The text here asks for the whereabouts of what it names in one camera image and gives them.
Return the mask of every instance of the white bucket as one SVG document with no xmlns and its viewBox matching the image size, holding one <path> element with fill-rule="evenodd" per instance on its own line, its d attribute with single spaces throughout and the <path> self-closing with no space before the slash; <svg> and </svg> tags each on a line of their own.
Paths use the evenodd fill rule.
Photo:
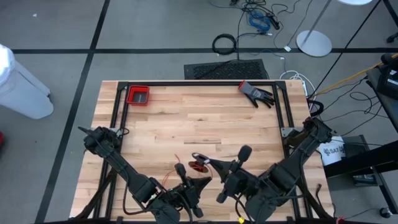
<svg viewBox="0 0 398 224">
<path fill-rule="evenodd" d="M 43 83 L 15 61 L 10 49 L 0 45 L 0 105 L 40 119 L 54 111 L 49 93 Z"/>
</svg>

